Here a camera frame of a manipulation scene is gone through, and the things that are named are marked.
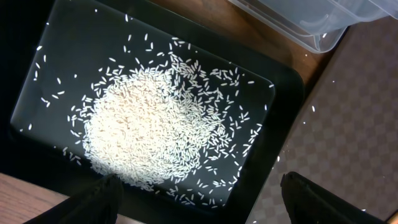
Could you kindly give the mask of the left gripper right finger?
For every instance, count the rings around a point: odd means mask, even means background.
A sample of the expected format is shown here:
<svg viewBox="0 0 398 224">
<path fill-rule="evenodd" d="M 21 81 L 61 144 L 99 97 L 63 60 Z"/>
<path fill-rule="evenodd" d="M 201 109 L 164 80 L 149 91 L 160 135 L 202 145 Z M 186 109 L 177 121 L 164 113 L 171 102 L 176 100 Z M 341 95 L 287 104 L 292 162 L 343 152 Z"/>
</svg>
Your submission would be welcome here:
<svg viewBox="0 0 398 224">
<path fill-rule="evenodd" d="M 286 211 L 293 224 L 384 224 L 311 180 L 296 173 L 280 182 Z"/>
</svg>

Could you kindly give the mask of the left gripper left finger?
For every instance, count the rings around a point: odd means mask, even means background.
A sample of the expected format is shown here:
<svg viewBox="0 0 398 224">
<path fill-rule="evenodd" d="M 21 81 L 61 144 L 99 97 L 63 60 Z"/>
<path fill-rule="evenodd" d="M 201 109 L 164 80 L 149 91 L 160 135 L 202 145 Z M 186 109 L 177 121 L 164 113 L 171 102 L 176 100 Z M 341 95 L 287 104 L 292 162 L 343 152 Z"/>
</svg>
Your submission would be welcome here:
<svg viewBox="0 0 398 224">
<path fill-rule="evenodd" d="M 27 223 L 115 224 L 123 194 L 120 178 L 114 174 L 106 175 Z"/>
</svg>

